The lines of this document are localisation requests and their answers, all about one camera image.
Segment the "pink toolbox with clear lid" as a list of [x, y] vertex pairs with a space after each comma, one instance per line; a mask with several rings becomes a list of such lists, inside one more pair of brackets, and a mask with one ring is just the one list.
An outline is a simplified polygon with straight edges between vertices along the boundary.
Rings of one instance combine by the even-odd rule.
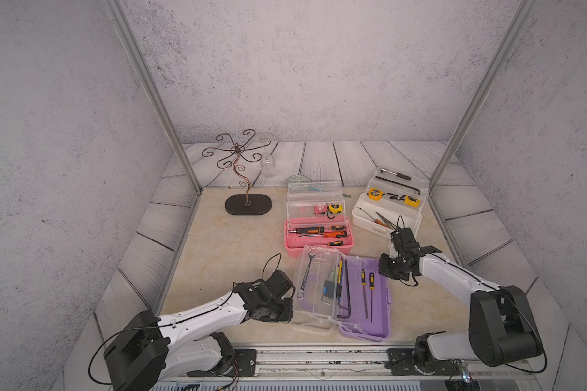
[[[341, 203], [344, 206], [338, 215], [314, 215], [315, 205]], [[298, 257], [306, 246], [329, 247], [326, 244], [341, 240], [343, 246], [337, 246], [341, 253], [348, 254], [354, 246], [354, 236], [349, 219], [347, 218], [346, 200], [342, 196], [342, 185], [337, 181], [292, 183], [288, 185], [286, 197], [285, 220], [285, 249], [290, 257]], [[311, 226], [346, 226], [348, 234], [345, 238], [300, 237], [289, 233], [289, 230]]]

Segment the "clear glass bottle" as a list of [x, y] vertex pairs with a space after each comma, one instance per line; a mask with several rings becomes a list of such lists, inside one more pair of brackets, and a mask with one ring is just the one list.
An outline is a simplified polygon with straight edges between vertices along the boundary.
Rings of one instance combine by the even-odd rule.
[[261, 144], [260, 153], [262, 159], [260, 160], [261, 171], [265, 178], [272, 178], [277, 173], [276, 163], [273, 156], [273, 151], [277, 146], [275, 136], [269, 132], [262, 132], [259, 134], [259, 143]]

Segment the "yellow tape measure right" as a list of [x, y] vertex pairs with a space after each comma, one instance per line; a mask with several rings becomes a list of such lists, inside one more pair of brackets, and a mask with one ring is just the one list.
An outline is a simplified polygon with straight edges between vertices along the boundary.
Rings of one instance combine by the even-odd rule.
[[419, 198], [417, 198], [417, 197], [411, 197], [411, 196], [406, 195], [404, 197], [404, 203], [407, 206], [410, 206], [410, 207], [413, 207], [413, 208], [419, 208], [420, 207], [421, 200]]

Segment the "yellow tape measure left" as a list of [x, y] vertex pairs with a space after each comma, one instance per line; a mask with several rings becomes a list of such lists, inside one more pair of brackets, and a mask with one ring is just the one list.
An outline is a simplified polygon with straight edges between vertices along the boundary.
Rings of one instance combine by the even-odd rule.
[[371, 200], [381, 200], [383, 197], [383, 192], [377, 188], [371, 187], [367, 195]]

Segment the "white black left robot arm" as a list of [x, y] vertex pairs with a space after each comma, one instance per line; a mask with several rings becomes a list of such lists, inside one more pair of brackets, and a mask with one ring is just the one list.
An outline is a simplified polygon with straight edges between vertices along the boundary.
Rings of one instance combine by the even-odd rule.
[[138, 313], [99, 347], [115, 390], [150, 390], [158, 381], [190, 372], [225, 374], [235, 350], [223, 329], [249, 320], [288, 323], [295, 286], [282, 270], [267, 279], [235, 283], [229, 293], [175, 314]]

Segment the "yellow black file right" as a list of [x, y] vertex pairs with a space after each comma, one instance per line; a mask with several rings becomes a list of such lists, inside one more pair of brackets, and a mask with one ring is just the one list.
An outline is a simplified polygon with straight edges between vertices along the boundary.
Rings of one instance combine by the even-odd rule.
[[370, 322], [373, 322], [373, 316], [374, 316], [374, 312], [373, 312], [373, 293], [375, 290], [375, 275], [373, 272], [369, 273], [369, 294], [370, 294], [370, 307], [369, 307], [369, 319]]

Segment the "long black hex key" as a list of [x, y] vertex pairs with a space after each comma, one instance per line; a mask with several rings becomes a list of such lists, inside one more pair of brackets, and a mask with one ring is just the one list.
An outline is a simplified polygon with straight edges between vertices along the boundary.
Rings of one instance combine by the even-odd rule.
[[396, 181], [393, 181], [391, 179], [385, 179], [385, 178], [380, 177], [380, 176], [375, 176], [375, 179], [378, 179], [378, 180], [381, 180], [381, 181], [384, 181], [384, 182], [389, 182], [389, 183], [392, 183], [392, 184], [394, 184], [396, 186], [399, 186], [399, 187], [404, 187], [404, 188], [410, 189], [412, 192], [416, 193], [418, 196], [420, 196], [422, 194], [422, 192], [421, 192], [420, 189], [418, 189], [416, 187], [411, 187], [411, 186], [406, 185], [406, 184], [403, 184], [401, 182], [396, 182]]

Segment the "pliers in white box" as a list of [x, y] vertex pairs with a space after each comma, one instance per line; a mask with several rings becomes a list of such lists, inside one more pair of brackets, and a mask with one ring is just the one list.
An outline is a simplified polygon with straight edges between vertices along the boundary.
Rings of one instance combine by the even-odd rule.
[[361, 212], [363, 212], [364, 214], [366, 214], [368, 217], [370, 217], [376, 224], [384, 226], [384, 227], [392, 229], [392, 230], [396, 229], [396, 224], [391, 222], [388, 218], [385, 218], [380, 213], [375, 212], [374, 214], [371, 214], [361, 207], [359, 207], [359, 210]]

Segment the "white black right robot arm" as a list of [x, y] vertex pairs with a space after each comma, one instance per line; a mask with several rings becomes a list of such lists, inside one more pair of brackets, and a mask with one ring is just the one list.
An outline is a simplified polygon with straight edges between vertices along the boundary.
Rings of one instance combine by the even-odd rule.
[[403, 283], [425, 277], [453, 294], [469, 310], [464, 332], [432, 332], [417, 338], [415, 368], [432, 375], [441, 363], [471, 361], [514, 368], [518, 361], [545, 357], [526, 293], [514, 285], [485, 280], [451, 261], [434, 246], [422, 246], [409, 228], [391, 233], [390, 252], [379, 259], [380, 275]]

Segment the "purple toolbox with clear lid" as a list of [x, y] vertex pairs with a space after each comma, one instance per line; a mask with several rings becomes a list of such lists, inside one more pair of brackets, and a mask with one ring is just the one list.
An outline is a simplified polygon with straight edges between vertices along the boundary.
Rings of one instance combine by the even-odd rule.
[[383, 342], [391, 336], [391, 290], [379, 260], [309, 247], [295, 273], [293, 323], [339, 328], [345, 337]]

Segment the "left aluminium frame post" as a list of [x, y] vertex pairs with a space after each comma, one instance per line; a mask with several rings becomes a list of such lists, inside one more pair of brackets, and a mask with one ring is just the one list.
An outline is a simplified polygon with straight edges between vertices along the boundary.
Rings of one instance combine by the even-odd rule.
[[148, 97], [150, 104], [158, 117], [161, 127], [168, 138], [174, 154], [179, 158], [179, 163], [184, 171], [184, 174], [188, 176], [188, 180], [193, 190], [200, 194], [202, 187], [192, 169], [191, 163], [189, 162], [182, 143], [179, 140], [179, 136], [174, 128], [174, 124], [171, 120], [170, 114], [167, 111], [165, 104], [163, 103], [161, 94], [158, 91], [156, 83], [151, 75], [148, 65], [146, 64], [143, 54], [139, 48], [139, 44], [132, 32], [129, 21], [122, 10], [120, 1], [117, 0], [104, 0], [103, 1], [109, 17], [117, 31], [117, 34], [122, 41], [127, 55], [132, 63], [143, 89]]

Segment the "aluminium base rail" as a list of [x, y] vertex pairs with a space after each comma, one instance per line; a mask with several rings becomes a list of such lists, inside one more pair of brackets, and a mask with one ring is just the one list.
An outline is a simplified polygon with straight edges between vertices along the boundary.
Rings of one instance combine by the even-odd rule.
[[538, 390], [535, 376], [475, 361], [424, 376], [407, 365], [407, 345], [255, 345], [257, 355], [230, 376], [176, 377], [156, 390]]

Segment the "aluminium frame post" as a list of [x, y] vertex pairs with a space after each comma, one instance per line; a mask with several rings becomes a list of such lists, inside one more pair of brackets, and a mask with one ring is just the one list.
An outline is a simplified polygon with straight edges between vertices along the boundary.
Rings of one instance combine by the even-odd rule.
[[519, 3], [519, 7], [510, 21], [510, 25], [498, 45], [497, 50], [494, 52], [484, 76], [477, 86], [465, 112], [462, 114], [450, 140], [446, 144], [446, 148], [440, 158], [438, 166], [435, 168], [430, 179], [430, 189], [433, 189], [440, 183], [453, 155], [457, 152], [461, 142], [471, 128], [474, 119], [476, 119], [479, 109], [487, 99], [488, 94], [496, 81], [497, 75], [500, 73], [505, 62], [509, 58], [526, 24], [528, 24], [536, 4], [536, 0], [523, 0]]
[[192, 169], [191, 163], [189, 162], [182, 143], [179, 140], [179, 136], [174, 128], [174, 124], [171, 120], [170, 114], [167, 111], [165, 104], [163, 103], [161, 94], [158, 91], [156, 83], [151, 75], [148, 65], [146, 64], [143, 54], [139, 48], [139, 44], [132, 32], [129, 21], [122, 10], [120, 1], [117, 0], [104, 0], [103, 1], [109, 17], [117, 31], [117, 34], [122, 41], [127, 55], [132, 63], [143, 89], [148, 97], [150, 104], [158, 117], [161, 127], [168, 138], [174, 154], [179, 158], [179, 163], [184, 171], [184, 174], [188, 176], [188, 180], [193, 190], [200, 194], [202, 187]]

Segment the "black silver ratchet tool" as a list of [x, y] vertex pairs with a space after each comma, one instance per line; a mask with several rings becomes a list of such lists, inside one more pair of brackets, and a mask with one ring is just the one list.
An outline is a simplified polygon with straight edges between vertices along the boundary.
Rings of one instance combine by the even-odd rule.
[[392, 171], [392, 170], [389, 170], [389, 169], [380, 168], [380, 172], [382, 174], [393, 175], [393, 176], [395, 176], [395, 177], [397, 177], [399, 179], [404, 179], [404, 180], [407, 180], [407, 181], [411, 181], [412, 180], [412, 177], [409, 176], [409, 175], [407, 175], [407, 174], [402, 174], [400, 172], [395, 172], [395, 171]]

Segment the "silver combination wrench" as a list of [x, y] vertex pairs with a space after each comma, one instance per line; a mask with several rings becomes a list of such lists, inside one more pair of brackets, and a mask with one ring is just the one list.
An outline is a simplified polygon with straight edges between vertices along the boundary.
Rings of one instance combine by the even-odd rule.
[[312, 263], [312, 260], [314, 257], [316, 257], [316, 252], [314, 250], [310, 251], [308, 253], [308, 263], [307, 263], [306, 270], [303, 275], [303, 281], [302, 281], [302, 284], [298, 290], [298, 294], [297, 294], [298, 299], [303, 299], [303, 297], [304, 297], [304, 290], [305, 290], [306, 283], [308, 281], [308, 275], [309, 275], [309, 271], [311, 269], [311, 263]]

